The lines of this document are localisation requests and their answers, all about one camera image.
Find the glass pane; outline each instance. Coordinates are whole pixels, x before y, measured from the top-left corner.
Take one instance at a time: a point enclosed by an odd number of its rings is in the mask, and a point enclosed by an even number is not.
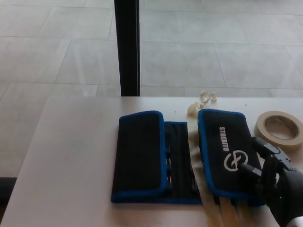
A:
[[[303,96],[303,2],[142,0],[142,96]]]

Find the masking tape roll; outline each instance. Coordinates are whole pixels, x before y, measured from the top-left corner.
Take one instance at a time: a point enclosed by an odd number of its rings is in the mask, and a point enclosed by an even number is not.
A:
[[[266,129],[270,124],[283,124],[289,129],[293,138],[286,140],[270,134]],[[258,117],[255,135],[284,151],[298,150],[303,143],[303,124],[288,113],[268,111]]]

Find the blue trim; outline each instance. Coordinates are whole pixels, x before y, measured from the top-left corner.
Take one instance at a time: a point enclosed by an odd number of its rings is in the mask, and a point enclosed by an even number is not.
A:
[[[111,196],[112,202],[118,202],[119,200],[123,200],[125,197],[145,197],[145,196],[157,196],[164,192],[167,186],[167,172],[166,172],[166,148],[165,148],[165,131],[164,131],[164,118],[163,114],[159,111],[151,110],[144,111],[139,113],[134,113],[126,116],[122,116],[119,119],[125,120],[131,117],[137,117],[139,115],[146,114],[156,114],[159,116],[160,123],[160,165],[161,165],[161,185],[159,188],[151,189],[151,190],[137,190],[137,191],[121,191],[117,192]]]
[[[207,148],[207,140],[206,140],[206,132],[205,132],[205,124],[203,120],[203,113],[204,112],[217,112],[217,113],[224,113],[224,114],[235,114],[240,115],[245,118],[245,115],[239,112],[230,112],[230,111],[223,111],[223,110],[215,110],[215,109],[202,109],[198,113],[198,119],[199,119],[199,130],[200,130],[200,136],[201,136],[201,155],[203,157],[204,161],[204,172],[205,172],[205,181],[207,183],[207,186],[209,190],[216,196],[223,196],[223,197],[229,197],[229,198],[235,198],[235,199],[241,199],[241,200],[254,200],[256,197],[247,195],[245,193],[238,193],[238,192],[227,192],[220,189],[216,189],[214,186],[212,174],[210,171],[210,163],[208,158],[208,148]]]

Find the tool roll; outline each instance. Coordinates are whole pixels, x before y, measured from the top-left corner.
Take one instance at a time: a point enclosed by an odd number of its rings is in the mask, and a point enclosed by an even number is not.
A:
[[[202,109],[197,124],[209,190],[215,196],[259,205],[253,182],[246,182],[238,171],[240,163],[261,168],[245,116]],[[120,118],[111,201],[202,203],[191,167],[186,122],[164,122],[158,111]]]
[[[240,175],[240,163],[261,169],[251,135],[242,113],[202,109],[198,128],[205,181],[216,196],[260,203],[253,182]]]
[[[111,201],[201,204],[186,122],[146,111],[119,120]]]

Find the white table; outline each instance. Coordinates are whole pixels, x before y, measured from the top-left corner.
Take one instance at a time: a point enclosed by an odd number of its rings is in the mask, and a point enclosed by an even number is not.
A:
[[[52,97],[44,108],[1,227],[203,227],[202,206],[110,203],[118,119],[159,110],[185,121],[198,98]],[[219,98],[212,107],[246,115],[252,130],[264,111],[303,121],[303,99]],[[303,170],[302,151],[291,156]],[[276,227],[266,207],[256,227]]]

